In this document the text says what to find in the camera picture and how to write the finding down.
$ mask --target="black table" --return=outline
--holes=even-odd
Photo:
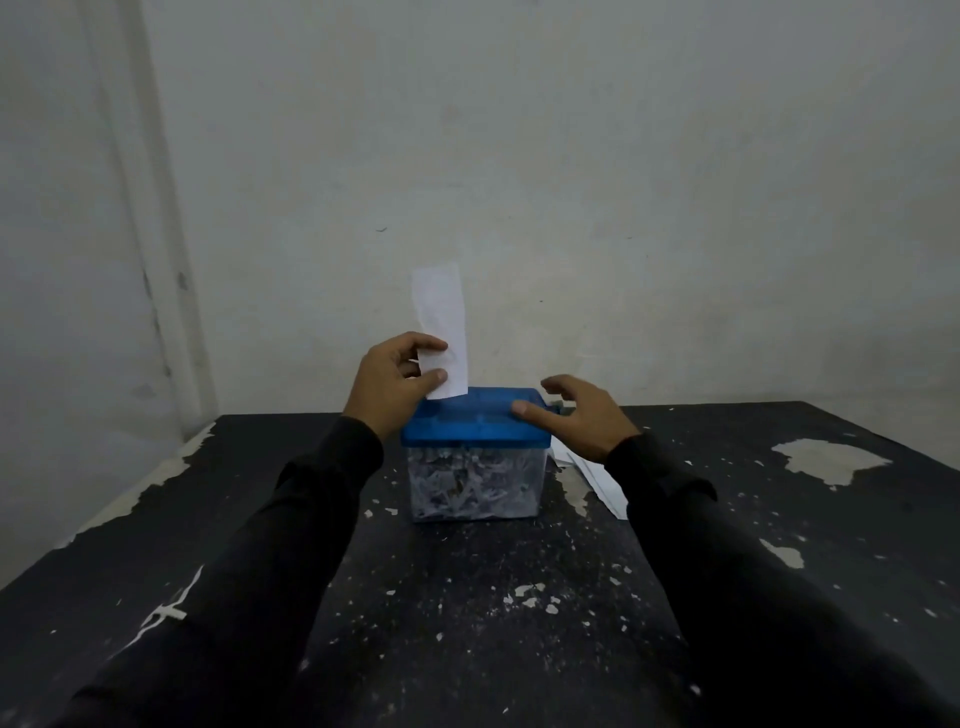
[[[731,518],[797,548],[806,578],[960,702],[959,472],[802,402],[627,411],[712,479]],[[334,417],[221,417],[184,474],[0,593],[0,725],[54,716]],[[893,462],[832,492],[771,451],[800,438]],[[414,525],[403,452],[386,450],[280,724],[710,725],[626,522],[592,494],[578,515],[551,464],[536,519]],[[517,596],[523,585],[535,586]]]

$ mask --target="black long-sleeve shirt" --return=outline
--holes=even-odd
[[[114,656],[53,725],[269,723],[347,550],[360,491],[382,462],[365,425],[338,420],[315,452],[283,470],[176,609]],[[763,720],[788,705],[798,723],[960,725],[904,661],[722,520],[712,486],[674,467],[650,434],[624,441],[606,467],[721,714]]]

